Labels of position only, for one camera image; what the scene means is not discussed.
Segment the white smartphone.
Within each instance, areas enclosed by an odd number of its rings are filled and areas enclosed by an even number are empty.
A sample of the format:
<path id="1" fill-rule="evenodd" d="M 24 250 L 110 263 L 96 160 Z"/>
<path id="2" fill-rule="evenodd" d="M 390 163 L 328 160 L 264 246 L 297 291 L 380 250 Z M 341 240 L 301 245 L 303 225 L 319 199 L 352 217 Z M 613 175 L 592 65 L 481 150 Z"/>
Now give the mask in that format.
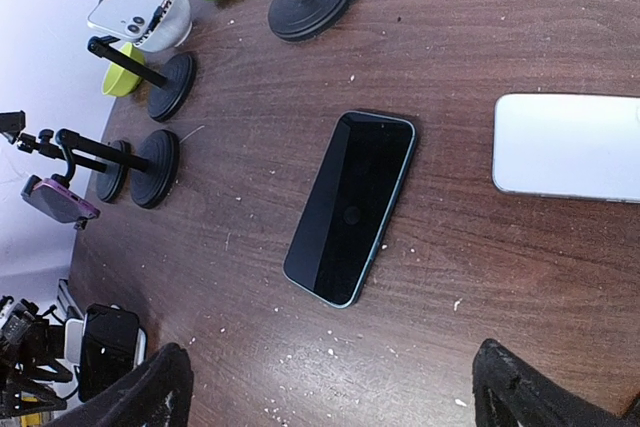
<path id="1" fill-rule="evenodd" d="M 639 99 L 511 93 L 495 103 L 492 180 L 504 193 L 639 201 Z"/>

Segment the black round-base tall stand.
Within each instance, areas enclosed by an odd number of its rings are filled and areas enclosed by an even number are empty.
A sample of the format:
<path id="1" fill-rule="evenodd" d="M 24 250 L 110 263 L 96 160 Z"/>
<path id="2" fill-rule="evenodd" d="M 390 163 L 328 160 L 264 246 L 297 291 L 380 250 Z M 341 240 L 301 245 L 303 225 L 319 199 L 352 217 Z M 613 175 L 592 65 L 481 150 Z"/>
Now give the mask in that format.
<path id="1" fill-rule="evenodd" d="M 27 134 L 25 128 L 26 114 L 23 111 L 1 115 L 1 136 L 18 150 L 63 160 L 55 141 L 55 134 L 59 130 L 54 132 L 45 129 L 34 137 Z M 121 162 L 128 166 L 126 180 L 131 180 L 132 199 L 138 206 L 150 209 L 166 197 L 177 175 L 179 160 L 179 138 L 166 129 L 152 132 L 137 150 L 131 149 L 130 154 L 124 155 Z M 54 174 L 49 178 L 57 181 L 57 177 L 64 174 Z"/>

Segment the black phone teal edge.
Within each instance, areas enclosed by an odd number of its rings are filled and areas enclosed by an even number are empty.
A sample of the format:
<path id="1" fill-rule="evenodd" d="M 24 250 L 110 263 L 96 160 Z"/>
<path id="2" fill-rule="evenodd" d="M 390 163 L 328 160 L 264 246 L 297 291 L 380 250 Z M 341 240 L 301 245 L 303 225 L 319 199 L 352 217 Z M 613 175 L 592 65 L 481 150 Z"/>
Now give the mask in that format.
<path id="1" fill-rule="evenodd" d="M 284 260 L 286 278 L 334 308 L 357 301 L 416 143 L 406 119 L 362 111 L 339 118 Z"/>

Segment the black phone front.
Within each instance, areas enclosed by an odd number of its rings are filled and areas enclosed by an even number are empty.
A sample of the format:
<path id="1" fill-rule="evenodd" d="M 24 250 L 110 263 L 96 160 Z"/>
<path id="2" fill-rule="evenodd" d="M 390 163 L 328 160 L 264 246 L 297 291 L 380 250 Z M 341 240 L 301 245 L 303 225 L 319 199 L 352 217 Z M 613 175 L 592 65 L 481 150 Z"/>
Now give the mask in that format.
<path id="1" fill-rule="evenodd" d="M 140 321 L 123 309 L 92 304 L 81 343 L 78 398 L 86 403 L 134 369 Z"/>

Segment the black phone pink edge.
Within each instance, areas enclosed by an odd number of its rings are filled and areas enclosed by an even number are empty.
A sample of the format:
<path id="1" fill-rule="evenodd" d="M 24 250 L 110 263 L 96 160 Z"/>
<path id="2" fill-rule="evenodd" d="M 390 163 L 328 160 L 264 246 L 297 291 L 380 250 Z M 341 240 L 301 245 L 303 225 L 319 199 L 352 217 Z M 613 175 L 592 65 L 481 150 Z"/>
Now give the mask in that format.
<path id="1" fill-rule="evenodd" d="M 93 204 L 51 178 L 32 175 L 21 192 L 22 199 L 39 212 L 61 224 L 73 224 L 82 230 L 98 219 L 101 212 Z"/>

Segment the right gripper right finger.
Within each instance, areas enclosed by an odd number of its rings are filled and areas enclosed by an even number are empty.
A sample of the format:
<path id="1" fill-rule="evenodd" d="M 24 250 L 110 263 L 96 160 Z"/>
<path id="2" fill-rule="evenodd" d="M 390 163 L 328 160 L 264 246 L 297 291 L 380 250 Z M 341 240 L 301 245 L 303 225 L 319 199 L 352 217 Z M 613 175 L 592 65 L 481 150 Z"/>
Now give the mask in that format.
<path id="1" fill-rule="evenodd" d="M 488 338 L 472 365 L 478 426 L 637 426 L 639 400 L 616 416 L 562 388 L 497 340 Z"/>

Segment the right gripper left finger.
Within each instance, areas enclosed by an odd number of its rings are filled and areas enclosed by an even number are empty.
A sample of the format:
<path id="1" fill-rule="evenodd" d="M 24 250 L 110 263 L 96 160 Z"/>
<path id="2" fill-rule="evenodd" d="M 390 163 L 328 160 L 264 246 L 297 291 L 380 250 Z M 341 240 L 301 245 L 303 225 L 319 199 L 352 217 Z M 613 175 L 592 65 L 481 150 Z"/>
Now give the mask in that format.
<path id="1" fill-rule="evenodd" d="M 50 422 L 52 426 L 186 426 L 194 373 L 186 349 L 160 348 L 90 401 Z"/>

